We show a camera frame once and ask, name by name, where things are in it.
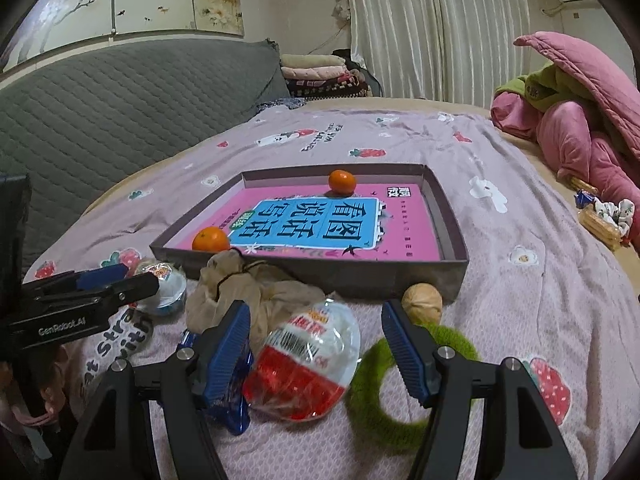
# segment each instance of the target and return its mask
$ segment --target stack of folded blankets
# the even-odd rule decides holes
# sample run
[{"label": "stack of folded blankets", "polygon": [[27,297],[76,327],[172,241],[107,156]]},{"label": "stack of folded blankets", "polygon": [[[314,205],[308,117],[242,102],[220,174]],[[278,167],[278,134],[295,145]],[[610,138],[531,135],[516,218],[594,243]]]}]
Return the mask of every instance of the stack of folded blankets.
[{"label": "stack of folded blankets", "polygon": [[282,54],[280,61],[292,97],[317,100],[373,95],[364,74],[347,70],[341,57]]}]

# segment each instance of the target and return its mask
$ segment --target plastic bag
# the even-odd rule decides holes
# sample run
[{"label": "plastic bag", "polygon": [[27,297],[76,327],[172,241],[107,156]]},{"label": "plastic bag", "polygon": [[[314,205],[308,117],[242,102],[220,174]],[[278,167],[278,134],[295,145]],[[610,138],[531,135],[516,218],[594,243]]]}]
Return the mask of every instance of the plastic bag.
[{"label": "plastic bag", "polygon": [[279,418],[313,420],[345,393],[359,354],[351,309],[334,300],[317,303],[269,334],[242,394],[252,408]]}]

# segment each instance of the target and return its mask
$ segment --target gray couch cushion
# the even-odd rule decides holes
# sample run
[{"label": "gray couch cushion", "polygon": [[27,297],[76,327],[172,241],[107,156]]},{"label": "gray couch cushion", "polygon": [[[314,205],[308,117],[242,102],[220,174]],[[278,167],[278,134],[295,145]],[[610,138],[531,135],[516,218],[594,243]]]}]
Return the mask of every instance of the gray couch cushion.
[{"label": "gray couch cushion", "polygon": [[289,95],[268,41],[141,41],[78,54],[0,91],[0,173],[31,175],[23,269],[126,176]]}]

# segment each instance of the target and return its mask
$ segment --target white curtain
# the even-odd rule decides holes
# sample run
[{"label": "white curtain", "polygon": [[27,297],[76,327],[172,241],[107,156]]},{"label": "white curtain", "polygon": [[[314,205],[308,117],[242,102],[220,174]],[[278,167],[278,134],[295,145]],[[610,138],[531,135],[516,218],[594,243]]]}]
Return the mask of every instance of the white curtain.
[{"label": "white curtain", "polygon": [[487,108],[525,69],[527,0],[350,0],[351,49],[386,97]]}]

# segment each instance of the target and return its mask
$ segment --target tangerine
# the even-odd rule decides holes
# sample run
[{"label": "tangerine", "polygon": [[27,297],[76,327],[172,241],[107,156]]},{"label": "tangerine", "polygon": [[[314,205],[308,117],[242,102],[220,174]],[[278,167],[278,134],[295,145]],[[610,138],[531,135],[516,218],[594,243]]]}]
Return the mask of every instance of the tangerine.
[{"label": "tangerine", "polygon": [[219,227],[205,227],[196,234],[191,244],[194,251],[205,251],[207,253],[220,253],[231,248],[229,238]]},{"label": "tangerine", "polygon": [[332,171],[329,175],[329,187],[340,195],[350,195],[356,189],[356,178],[344,170]]}]

